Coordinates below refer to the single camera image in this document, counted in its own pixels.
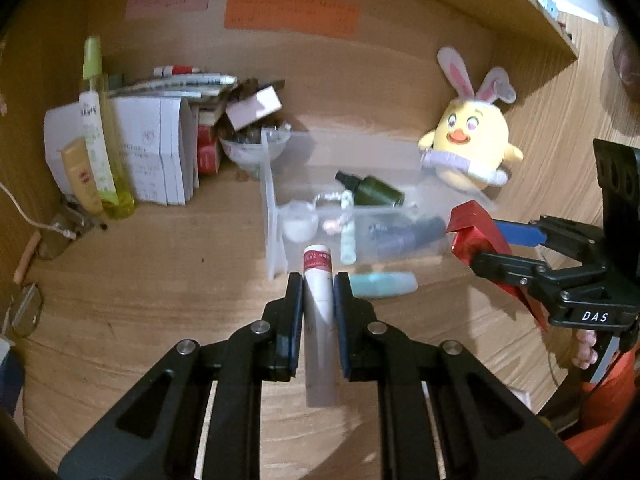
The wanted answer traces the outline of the person's right hand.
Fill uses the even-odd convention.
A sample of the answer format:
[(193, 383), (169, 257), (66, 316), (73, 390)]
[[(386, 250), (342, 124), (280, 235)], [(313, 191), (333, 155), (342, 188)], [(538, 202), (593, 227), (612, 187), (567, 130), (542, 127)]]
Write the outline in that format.
[(597, 362), (596, 343), (597, 334), (594, 330), (576, 330), (574, 333), (572, 363), (580, 370), (586, 370)]

